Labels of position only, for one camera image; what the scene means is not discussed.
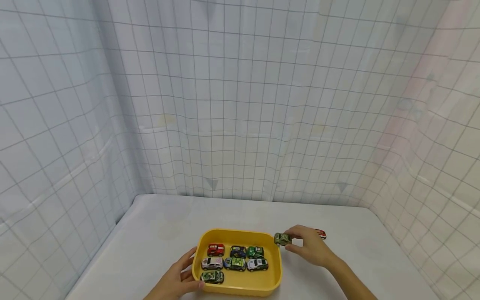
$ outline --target white curtain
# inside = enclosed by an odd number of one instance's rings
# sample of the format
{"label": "white curtain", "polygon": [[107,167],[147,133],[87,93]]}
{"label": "white curtain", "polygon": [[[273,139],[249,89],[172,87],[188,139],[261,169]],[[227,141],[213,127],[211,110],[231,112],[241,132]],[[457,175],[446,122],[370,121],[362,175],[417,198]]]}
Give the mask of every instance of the white curtain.
{"label": "white curtain", "polygon": [[478,5],[2,1],[0,284],[63,299],[135,195],[166,193],[367,207],[474,299]]}

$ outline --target left hand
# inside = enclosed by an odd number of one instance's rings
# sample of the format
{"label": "left hand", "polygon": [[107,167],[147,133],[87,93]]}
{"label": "left hand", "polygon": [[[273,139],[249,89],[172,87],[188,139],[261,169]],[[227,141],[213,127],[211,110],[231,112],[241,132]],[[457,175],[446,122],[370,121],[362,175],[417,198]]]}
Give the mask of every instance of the left hand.
{"label": "left hand", "polygon": [[196,250],[197,247],[193,247],[174,263],[144,300],[177,300],[186,293],[202,289],[205,283],[195,281],[191,269],[185,270],[192,265],[191,256]]}

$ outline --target white toy car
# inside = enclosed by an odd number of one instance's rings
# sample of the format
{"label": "white toy car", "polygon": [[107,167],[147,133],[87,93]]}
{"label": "white toy car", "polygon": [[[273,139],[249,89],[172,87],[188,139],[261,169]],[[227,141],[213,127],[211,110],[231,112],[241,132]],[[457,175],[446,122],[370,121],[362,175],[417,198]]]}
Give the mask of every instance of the white toy car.
{"label": "white toy car", "polygon": [[204,270],[221,270],[223,268],[223,258],[209,257],[202,260],[202,269]]}
{"label": "white toy car", "polygon": [[256,271],[256,270],[268,270],[268,262],[266,259],[250,259],[247,262],[247,269],[250,272]]}

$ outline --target red toy car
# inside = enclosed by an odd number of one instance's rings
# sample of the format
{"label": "red toy car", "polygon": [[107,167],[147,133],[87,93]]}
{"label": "red toy car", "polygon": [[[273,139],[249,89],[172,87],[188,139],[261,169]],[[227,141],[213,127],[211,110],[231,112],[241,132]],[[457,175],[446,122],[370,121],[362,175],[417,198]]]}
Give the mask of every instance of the red toy car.
{"label": "red toy car", "polygon": [[315,229],[315,231],[318,233],[321,239],[325,240],[327,238],[327,234],[325,233],[325,231],[320,229]]}
{"label": "red toy car", "polygon": [[220,256],[222,257],[225,254],[225,246],[223,244],[210,244],[208,245],[207,255]]}

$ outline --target hand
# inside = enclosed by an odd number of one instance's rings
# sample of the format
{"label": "hand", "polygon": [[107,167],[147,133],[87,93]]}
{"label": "hand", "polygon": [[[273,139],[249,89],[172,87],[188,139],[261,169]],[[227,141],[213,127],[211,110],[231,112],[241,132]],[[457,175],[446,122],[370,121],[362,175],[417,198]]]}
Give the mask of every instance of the hand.
{"label": "hand", "polygon": [[330,250],[325,242],[318,236],[317,232],[310,227],[295,225],[285,231],[294,239],[302,239],[303,246],[288,244],[285,246],[287,251],[298,254],[307,262],[328,268],[339,258]]}
{"label": "hand", "polygon": [[193,247],[174,263],[144,300],[177,300],[186,293],[202,289],[205,283],[195,281],[191,269],[185,270],[192,265],[193,257],[191,256],[196,249],[197,247]]}

